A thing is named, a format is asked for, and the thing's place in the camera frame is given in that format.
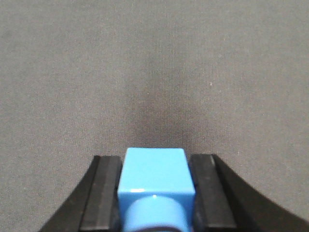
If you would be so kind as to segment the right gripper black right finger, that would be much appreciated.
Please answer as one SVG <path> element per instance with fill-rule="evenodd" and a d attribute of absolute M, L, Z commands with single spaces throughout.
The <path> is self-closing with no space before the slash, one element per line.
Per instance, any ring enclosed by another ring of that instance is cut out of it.
<path fill-rule="evenodd" d="M 307 232 L 308 221 L 282 208 L 244 181 L 215 154 L 194 154 L 196 232 Z"/>

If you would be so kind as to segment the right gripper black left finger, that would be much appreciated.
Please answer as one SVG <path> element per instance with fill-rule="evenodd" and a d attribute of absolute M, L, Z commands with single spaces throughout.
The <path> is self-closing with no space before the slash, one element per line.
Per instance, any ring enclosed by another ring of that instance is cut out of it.
<path fill-rule="evenodd" d="M 79 184 L 41 231 L 121 231 L 117 199 L 121 170 L 118 156 L 94 156 Z"/>

